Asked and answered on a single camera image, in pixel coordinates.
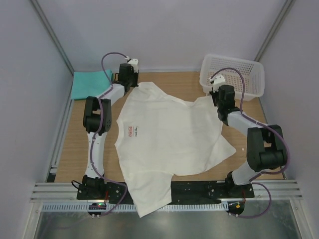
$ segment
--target white cable tray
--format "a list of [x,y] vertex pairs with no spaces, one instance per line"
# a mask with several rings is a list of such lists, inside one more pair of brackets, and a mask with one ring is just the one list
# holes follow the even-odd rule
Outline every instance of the white cable tray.
[[[106,205],[106,210],[89,210],[92,203],[43,203],[42,212],[104,212],[114,207],[113,204]],[[228,203],[209,205],[166,205],[157,210],[158,212],[202,212],[202,211],[228,211]],[[113,212],[128,213],[136,212],[134,205],[119,205]]]

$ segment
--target white wall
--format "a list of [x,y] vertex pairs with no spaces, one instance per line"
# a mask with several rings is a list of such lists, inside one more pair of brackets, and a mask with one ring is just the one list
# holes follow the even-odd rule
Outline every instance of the white wall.
[[319,1],[298,0],[261,60],[269,123],[283,128],[292,152],[288,170],[319,228]]
[[139,58],[145,70],[199,70],[207,53],[252,60],[284,2],[39,0],[77,71],[100,70],[109,51]]
[[21,238],[72,80],[27,0],[0,7],[0,237]]

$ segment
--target white t-shirt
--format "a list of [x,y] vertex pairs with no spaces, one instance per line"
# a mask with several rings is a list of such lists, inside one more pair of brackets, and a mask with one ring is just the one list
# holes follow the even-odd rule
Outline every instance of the white t-shirt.
[[139,83],[117,120],[115,147],[140,217],[171,202],[173,175],[205,172],[236,152],[221,135],[211,96],[186,102]]

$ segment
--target purple cable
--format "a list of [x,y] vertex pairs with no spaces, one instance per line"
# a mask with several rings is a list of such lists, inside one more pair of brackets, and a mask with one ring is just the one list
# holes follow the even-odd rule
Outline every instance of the purple cable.
[[258,218],[258,217],[261,217],[262,215],[266,214],[270,207],[271,207],[271,203],[272,203],[272,199],[271,199],[271,194],[270,194],[270,191],[269,189],[264,185],[264,184],[261,184],[261,183],[251,183],[251,184],[256,184],[256,185],[260,185],[262,186],[263,188],[265,188],[265,190],[267,191],[268,193],[268,196],[269,196],[269,203],[268,203],[268,206],[267,208],[260,214],[257,214],[257,215],[253,215],[253,216],[242,216],[242,215],[236,215],[236,214],[233,214],[231,213],[231,215],[235,216],[235,217],[238,217],[238,218],[245,218],[245,219],[254,219],[254,218]]
[[[113,180],[111,180],[111,179],[107,179],[107,178],[105,178],[103,175],[101,175],[101,174],[97,171],[96,167],[94,166],[93,157],[92,157],[92,154],[93,154],[93,145],[94,145],[94,141],[95,141],[95,136],[96,136],[96,134],[98,134],[98,133],[100,132],[100,130],[102,129],[102,126],[103,126],[103,107],[102,107],[101,99],[113,90],[112,80],[110,79],[110,77],[109,77],[108,74],[106,73],[105,68],[104,68],[104,65],[103,65],[103,60],[104,60],[104,58],[107,57],[108,55],[112,55],[112,54],[116,54],[116,55],[121,55],[121,56],[127,57],[126,55],[124,55],[124,54],[122,54],[122,53],[120,53],[120,52],[109,52],[109,53],[105,54],[105,55],[102,57],[102,60],[101,60],[102,69],[103,69],[103,71],[104,71],[104,74],[105,74],[106,78],[107,78],[107,79],[109,80],[109,82],[110,82],[110,87],[109,87],[109,89],[108,89],[105,93],[103,93],[102,95],[100,95],[99,98],[98,98],[98,102],[99,102],[99,105],[100,105],[101,120],[100,120],[100,125],[99,125],[98,130],[93,134],[93,137],[92,137],[92,144],[91,144],[91,147],[90,147],[90,163],[91,163],[91,165],[92,165],[92,168],[93,168],[94,172],[95,172],[100,178],[103,178],[104,181],[108,181],[108,182],[111,182],[111,183],[114,183],[114,184],[117,184],[117,185],[120,185],[120,186],[125,187],[125,191],[124,191],[124,194],[122,195],[122,197],[120,198],[120,200],[117,202],[117,204],[116,204],[114,207],[112,207],[110,210],[108,210],[107,212],[102,213],[102,214],[100,215],[101,217],[108,215],[108,214],[111,213],[116,207],[118,207],[119,204],[120,204],[120,203],[123,201],[123,199],[125,198],[126,193],[127,193],[127,191],[128,191],[128,188],[127,188],[127,186],[126,186],[124,183],[119,183],[119,182],[113,181]],[[56,230],[66,230],[66,229],[70,229],[70,228],[72,228],[72,227],[78,225],[79,223],[81,223],[82,221],[84,221],[84,220],[86,220],[86,219],[88,219],[88,218],[91,218],[91,217],[82,218],[82,219],[80,219],[79,221],[73,223],[73,224],[70,225],[70,226],[66,226],[66,227],[56,227],[56,228],[54,228],[54,229],[56,229]],[[41,233],[40,239],[43,239],[43,238],[44,238],[44,235],[45,235],[45,233],[46,233],[46,230],[48,229],[48,226],[49,226],[49,224],[50,224],[51,221],[52,221],[52,218],[50,218],[50,219],[48,220],[46,226],[44,227],[44,229],[43,229],[43,231],[42,231],[42,233]]]
[[112,83],[112,80],[110,79],[110,77],[108,76],[108,74],[106,73],[105,71],[105,68],[104,68],[104,65],[103,65],[103,60],[105,57],[107,57],[108,55],[112,55],[112,54],[116,54],[116,55],[121,55],[121,56],[124,56],[124,57],[127,57],[126,55],[120,53],[120,52],[109,52],[107,54],[105,54],[103,57],[102,57],[102,60],[101,60],[101,65],[102,65],[102,69],[104,71],[104,74],[105,76],[108,78],[109,82],[110,82],[110,88],[105,92],[103,93],[102,95],[99,96],[98,98],[98,102],[99,102],[99,105],[100,105],[100,110],[101,110],[101,113],[100,113],[100,116],[101,116],[101,120],[100,120],[100,125],[99,125],[99,128],[98,130],[93,134],[93,137],[92,137],[92,144],[91,144],[91,148],[90,148],[90,163],[92,165],[92,168],[94,170],[94,172],[100,177],[100,178],[103,178],[104,181],[108,181],[108,182],[111,182],[111,183],[114,183],[114,184],[117,184],[117,185],[120,185],[120,186],[123,186],[125,187],[125,191],[124,191],[124,194],[122,195],[122,197],[120,198],[120,200],[117,202],[117,204],[112,207],[110,210],[108,210],[107,212],[105,213],[102,213],[101,214],[101,217],[102,216],[106,216],[107,214],[111,213],[117,206],[119,206],[119,204],[123,201],[123,199],[125,198],[126,196],[126,193],[128,191],[128,188],[127,186],[124,184],[124,183],[119,183],[119,182],[116,182],[116,181],[113,181],[111,179],[107,179],[105,178],[103,175],[101,175],[98,170],[96,169],[96,167],[94,166],[94,162],[93,162],[93,145],[94,145],[94,141],[95,141],[95,136],[100,132],[100,130],[102,129],[102,125],[103,125],[103,107],[102,107],[102,101],[101,99],[106,96],[109,92],[111,92],[113,90],[113,83]]
[[267,125],[265,125],[265,124],[263,124],[263,123],[260,123],[260,122],[256,121],[255,119],[252,119],[252,118],[250,118],[249,116],[243,114],[243,102],[244,102],[244,95],[245,95],[245,81],[244,81],[244,77],[242,76],[242,74],[241,74],[237,69],[232,68],[232,67],[222,68],[222,69],[218,70],[218,71],[217,71],[214,75],[212,75],[210,78],[213,79],[214,76],[216,76],[219,72],[224,71],[224,70],[233,70],[233,71],[237,72],[238,75],[240,76],[241,81],[242,81],[242,84],[243,84],[243,92],[242,92],[241,100],[240,100],[240,112],[241,112],[242,117],[244,117],[245,119],[249,120],[249,121],[252,122],[252,123],[255,123],[255,124],[260,125],[261,127],[264,127],[265,129],[267,129],[267,130],[269,130],[271,133],[273,133],[275,136],[277,136],[277,137],[280,139],[280,141],[284,144],[285,149],[286,149],[286,152],[287,152],[287,162],[286,162],[286,165],[285,165],[281,170],[279,170],[279,171],[277,171],[277,172],[261,171],[259,174],[257,174],[257,175],[254,176],[253,178],[251,178],[250,181],[255,180],[256,178],[258,178],[258,177],[259,177],[260,175],[262,175],[262,174],[272,174],[272,175],[274,175],[274,174],[283,173],[283,172],[287,169],[287,167],[289,166],[289,164],[290,164],[290,151],[289,151],[289,147],[288,147],[286,141],[284,140],[284,138],[281,137],[280,134],[278,134],[275,130],[273,130],[273,129],[270,128],[269,126],[267,126]]
[[[249,116],[243,114],[243,102],[244,102],[244,95],[245,95],[245,81],[244,81],[244,77],[242,76],[242,74],[241,74],[237,69],[235,69],[235,68],[233,68],[233,67],[222,68],[222,69],[218,70],[217,72],[215,72],[215,74],[213,74],[213,75],[210,77],[210,79],[213,79],[219,72],[224,71],[224,70],[233,70],[233,71],[237,72],[238,75],[240,76],[241,81],[242,81],[243,91],[242,91],[241,100],[240,100],[240,113],[241,113],[242,117],[244,117],[245,119],[249,120],[250,122],[255,123],[255,124],[257,124],[257,125],[260,125],[261,127],[264,127],[265,129],[267,129],[267,130],[269,130],[270,132],[272,132],[272,133],[273,133],[275,136],[277,136],[277,137],[280,139],[280,141],[284,144],[285,149],[286,149],[286,152],[287,152],[287,162],[286,162],[286,165],[285,165],[281,170],[279,170],[279,171],[277,171],[277,172],[261,171],[261,172],[259,172],[259,174],[257,174],[257,175],[255,175],[254,177],[252,177],[249,181],[252,182],[253,180],[255,180],[256,178],[258,178],[258,177],[261,176],[262,174],[272,174],[272,175],[274,175],[274,174],[283,173],[283,172],[287,169],[287,167],[289,166],[289,164],[290,164],[290,151],[289,151],[289,147],[288,147],[286,141],[284,140],[283,137],[281,137],[281,135],[280,135],[279,133],[277,133],[275,130],[273,130],[273,129],[270,128],[269,126],[267,126],[267,125],[265,125],[265,124],[263,124],[263,123],[260,123],[260,122],[256,121],[255,119],[252,119],[252,118],[250,118]],[[241,216],[241,215],[238,215],[239,218],[245,218],[245,219],[258,218],[258,217],[264,215],[265,213],[267,213],[267,212],[269,211],[269,209],[270,209],[270,206],[271,206],[271,203],[272,203],[272,198],[271,198],[271,194],[270,194],[270,191],[268,190],[268,188],[267,188],[265,185],[261,184],[261,183],[251,183],[251,184],[257,184],[257,185],[260,185],[260,186],[262,186],[263,188],[266,189],[266,191],[267,191],[267,193],[268,193],[268,195],[269,195],[269,204],[268,204],[267,208],[266,208],[262,213],[260,213],[260,214],[258,214],[258,215],[254,215],[254,216]]]

